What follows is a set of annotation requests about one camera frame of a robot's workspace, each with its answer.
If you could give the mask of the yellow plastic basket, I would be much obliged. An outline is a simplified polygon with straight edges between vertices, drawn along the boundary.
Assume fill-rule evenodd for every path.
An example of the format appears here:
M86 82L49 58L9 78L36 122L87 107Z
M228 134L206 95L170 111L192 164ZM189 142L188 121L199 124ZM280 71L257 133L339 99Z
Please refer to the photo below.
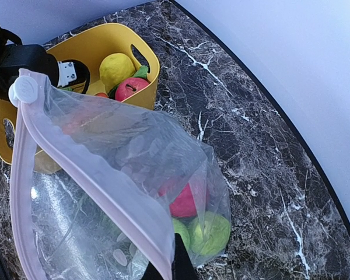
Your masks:
M146 109L154 108L160 64L152 49L129 27L119 23L102 24L83 31L46 52L57 60L78 60L88 67L90 83L85 93L88 95L106 93L100 80L99 67L108 55L123 53L129 56L136 69L130 78L145 79L149 85L123 102ZM118 86L106 93L109 98L114 99ZM73 92L81 93L83 85L70 88ZM6 140L4 122L8 121L15 126L16 117L17 108L9 100L0 99L0 158L7 164L12 163L12 148Z

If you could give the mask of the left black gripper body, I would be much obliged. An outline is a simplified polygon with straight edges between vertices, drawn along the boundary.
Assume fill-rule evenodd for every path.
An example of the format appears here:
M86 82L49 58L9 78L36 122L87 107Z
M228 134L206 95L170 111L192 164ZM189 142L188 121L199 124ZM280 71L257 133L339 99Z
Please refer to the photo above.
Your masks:
M81 92L86 93L89 87L90 71L81 61L59 61L37 44L6 45L0 61L0 77L9 85L17 78L22 68L47 75L51 84L57 88L70 88L82 84Z

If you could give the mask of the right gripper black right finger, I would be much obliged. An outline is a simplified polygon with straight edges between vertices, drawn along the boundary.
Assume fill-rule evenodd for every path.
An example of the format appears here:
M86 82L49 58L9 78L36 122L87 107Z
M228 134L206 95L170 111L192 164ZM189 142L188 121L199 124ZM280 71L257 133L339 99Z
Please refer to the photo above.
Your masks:
M172 263L174 280L197 280L197 275L188 256L180 234L175 234L175 253Z

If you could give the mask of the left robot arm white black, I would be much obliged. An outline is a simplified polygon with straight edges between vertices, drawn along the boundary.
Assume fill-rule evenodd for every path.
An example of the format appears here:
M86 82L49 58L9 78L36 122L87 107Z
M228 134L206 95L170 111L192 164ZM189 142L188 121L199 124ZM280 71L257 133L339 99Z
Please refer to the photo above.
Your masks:
M87 92L90 71L75 59L57 60L38 44L24 45L16 34L0 26L0 99L8 101L8 90L19 76L19 69L45 74L53 86L70 88L84 84Z

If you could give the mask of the red tomato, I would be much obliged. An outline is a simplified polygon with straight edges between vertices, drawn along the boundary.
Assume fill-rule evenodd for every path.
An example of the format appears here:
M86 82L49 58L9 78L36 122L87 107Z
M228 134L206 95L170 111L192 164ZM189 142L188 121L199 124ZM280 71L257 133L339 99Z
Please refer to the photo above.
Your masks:
M206 211L208 201L209 191L205 183L187 183L170 204L170 213L176 218L194 217L199 211Z

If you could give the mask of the clear zip top bag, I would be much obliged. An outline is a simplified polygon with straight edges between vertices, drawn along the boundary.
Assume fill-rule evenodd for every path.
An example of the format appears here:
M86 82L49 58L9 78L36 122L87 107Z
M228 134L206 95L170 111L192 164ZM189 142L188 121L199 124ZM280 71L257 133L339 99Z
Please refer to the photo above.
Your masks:
M151 262L173 279L172 219L206 211L231 224L213 147L171 116L61 90L26 69L9 89L17 120L10 214L28 279L142 279ZM209 191L206 211L176 218L187 183Z

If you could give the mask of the green cabbage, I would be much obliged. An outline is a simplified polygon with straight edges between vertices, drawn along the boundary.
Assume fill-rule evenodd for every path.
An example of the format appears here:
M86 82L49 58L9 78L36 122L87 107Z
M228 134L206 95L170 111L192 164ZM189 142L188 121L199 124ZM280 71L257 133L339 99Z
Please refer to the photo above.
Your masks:
M178 233L184 243L185 249L188 251L190 248L190 235L186 225L178 219L172 219L174 233Z
M203 224L194 218L188 226L190 249L201 256L217 256L225 249L230 231L231 224L224 216L206 211Z

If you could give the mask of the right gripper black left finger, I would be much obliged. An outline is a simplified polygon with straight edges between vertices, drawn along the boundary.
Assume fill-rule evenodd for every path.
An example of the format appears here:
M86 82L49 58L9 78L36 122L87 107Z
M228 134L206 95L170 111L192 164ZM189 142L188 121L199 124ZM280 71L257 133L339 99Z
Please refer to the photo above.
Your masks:
M148 263L142 276L142 280L160 280L160 274L151 262Z

